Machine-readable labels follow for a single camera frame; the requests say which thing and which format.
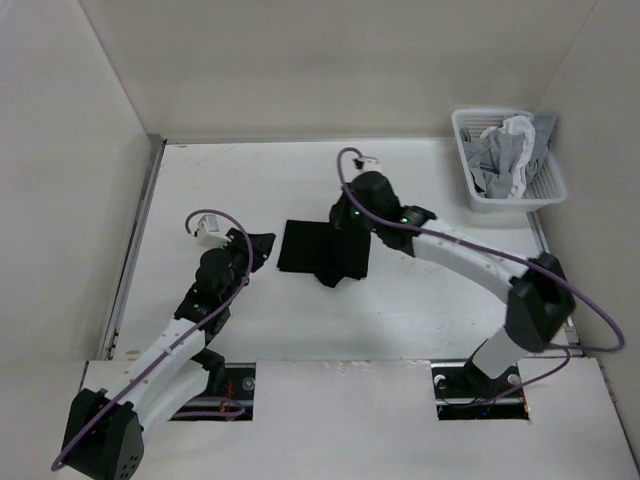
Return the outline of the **black tank top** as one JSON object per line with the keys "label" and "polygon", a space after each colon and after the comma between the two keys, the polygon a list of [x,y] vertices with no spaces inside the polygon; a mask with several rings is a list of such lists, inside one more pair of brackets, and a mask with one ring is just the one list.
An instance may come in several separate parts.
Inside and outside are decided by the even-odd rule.
{"label": "black tank top", "polygon": [[288,220],[277,268],[282,272],[313,274],[335,288],[344,278],[367,277],[371,234],[366,230],[335,229],[328,222]]}

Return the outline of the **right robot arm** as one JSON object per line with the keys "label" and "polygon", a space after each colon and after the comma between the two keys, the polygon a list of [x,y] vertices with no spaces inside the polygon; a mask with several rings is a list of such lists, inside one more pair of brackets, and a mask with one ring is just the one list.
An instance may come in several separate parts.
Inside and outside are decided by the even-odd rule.
{"label": "right robot arm", "polygon": [[541,253],[513,263],[502,252],[470,246],[435,213],[404,206],[389,180],[369,171],[358,175],[329,213],[330,224],[344,233],[374,233],[385,246],[435,263],[480,285],[506,306],[503,325],[472,353],[461,374],[476,396],[496,394],[500,378],[520,359],[547,349],[574,311],[573,294],[564,286],[558,259]]}

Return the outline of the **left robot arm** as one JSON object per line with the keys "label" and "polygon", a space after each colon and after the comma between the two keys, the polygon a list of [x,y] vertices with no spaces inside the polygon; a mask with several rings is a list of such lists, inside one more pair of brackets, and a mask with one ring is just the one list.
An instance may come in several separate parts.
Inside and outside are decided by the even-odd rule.
{"label": "left robot arm", "polygon": [[195,280],[168,326],[110,385],[73,399],[54,470],[91,479],[129,479],[151,432],[192,398],[224,387],[225,361],[209,350],[230,317],[230,305],[269,258],[276,236],[230,229],[200,257]]}

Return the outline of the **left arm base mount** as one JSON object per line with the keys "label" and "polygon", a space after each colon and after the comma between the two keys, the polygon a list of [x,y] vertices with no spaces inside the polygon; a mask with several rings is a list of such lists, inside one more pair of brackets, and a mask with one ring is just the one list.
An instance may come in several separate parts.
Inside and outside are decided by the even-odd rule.
{"label": "left arm base mount", "polygon": [[211,374],[205,390],[189,400],[173,421],[234,422],[253,419],[256,364],[226,364]]}

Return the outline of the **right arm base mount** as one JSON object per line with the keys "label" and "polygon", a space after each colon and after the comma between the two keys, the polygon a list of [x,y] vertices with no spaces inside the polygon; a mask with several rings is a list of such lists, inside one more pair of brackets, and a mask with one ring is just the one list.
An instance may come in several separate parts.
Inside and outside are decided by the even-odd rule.
{"label": "right arm base mount", "polygon": [[519,368],[512,365],[489,379],[464,362],[432,363],[436,414],[442,421],[528,420]]}

